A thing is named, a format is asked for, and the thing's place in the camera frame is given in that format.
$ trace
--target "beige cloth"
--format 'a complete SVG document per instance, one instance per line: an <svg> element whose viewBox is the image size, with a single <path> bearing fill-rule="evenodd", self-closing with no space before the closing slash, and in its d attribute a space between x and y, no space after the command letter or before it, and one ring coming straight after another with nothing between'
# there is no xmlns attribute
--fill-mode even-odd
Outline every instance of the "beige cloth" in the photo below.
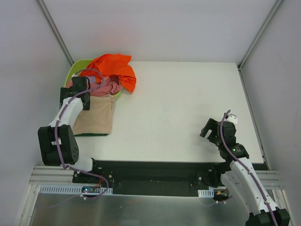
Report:
<svg viewBox="0 0 301 226"><path fill-rule="evenodd" d="M109 134L112 131L115 97L90 97L90 110L81 111L72 128L73 134Z"/></svg>

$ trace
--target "green basket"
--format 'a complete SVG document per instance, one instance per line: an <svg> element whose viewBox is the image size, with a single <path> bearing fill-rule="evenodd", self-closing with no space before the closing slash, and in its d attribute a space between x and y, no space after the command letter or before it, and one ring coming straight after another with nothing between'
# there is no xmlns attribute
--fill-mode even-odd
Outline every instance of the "green basket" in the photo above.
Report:
<svg viewBox="0 0 301 226"><path fill-rule="evenodd" d="M85 69L87 68L87 66L91 63L92 60L79 60L77 62L75 62L68 75L67 75L67 78L66 78L66 81L65 81L65 86L67 85L68 81L71 79L72 75L76 72L78 72L79 70L81 69ZM119 91L118 93L116 93L114 96L115 96L115 99L118 99L121 95L121 91Z"/></svg>

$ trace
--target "red-orange fabric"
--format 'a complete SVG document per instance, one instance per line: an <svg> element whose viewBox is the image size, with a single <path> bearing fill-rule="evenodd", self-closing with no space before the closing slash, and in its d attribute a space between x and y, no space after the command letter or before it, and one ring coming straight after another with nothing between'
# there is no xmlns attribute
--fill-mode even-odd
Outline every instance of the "red-orange fabric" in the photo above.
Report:
<svg viewBox="0 0 301 226"><path fill-rule="evenodd" d="M131 56L122 54L105 54L92 60L87 68L93 68L100 71L104 77L117 76L122 86L132 93L136 86L136 76L132 67L128 65L131 58ZM102 78L96 72L83 71L80 74L80 76L93 75L96 77L96 82L100 83Z"/></svg>

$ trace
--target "pink cloth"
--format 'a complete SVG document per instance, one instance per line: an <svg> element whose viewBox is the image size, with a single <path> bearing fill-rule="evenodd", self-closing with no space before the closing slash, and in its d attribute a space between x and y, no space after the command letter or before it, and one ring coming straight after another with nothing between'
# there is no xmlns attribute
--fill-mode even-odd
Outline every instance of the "pink cloth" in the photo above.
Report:
<svg viewBox="0 0 301 226"><path fill-rule="evenodd" d="M99 84L97 83L91 82L91 88L94 88L98 85ZM69 88L71 86L72 86L72 80L69 80L66 87ZM103 85L98 89L92 90L91 96L103 97L107 94L115 95L121 90L122 90L122 84L118 81L118 77L116 78L105 77L103 80Z"/></svg>

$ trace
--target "pile of clothes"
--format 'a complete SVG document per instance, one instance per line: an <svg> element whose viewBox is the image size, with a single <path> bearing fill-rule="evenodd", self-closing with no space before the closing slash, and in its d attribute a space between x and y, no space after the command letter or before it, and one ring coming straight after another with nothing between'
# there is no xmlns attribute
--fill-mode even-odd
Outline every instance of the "pile of clothes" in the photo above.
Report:
<svg viewBox="0 0 301 226"><path fill-rule="evenodd" d="M104 77L97 72L87 70L80 76L89 79L91 88L102 86L91 91L90 110L82 111L72 128L77 136L105 136L111 133L113 111L115 106L115 94L123 88L133 93L136 85L136 76L133 68L128 65L131 56L122 54L105 54L91 61L87 68L100 71ZM66 87L72 86L70 80Z"/></svg>

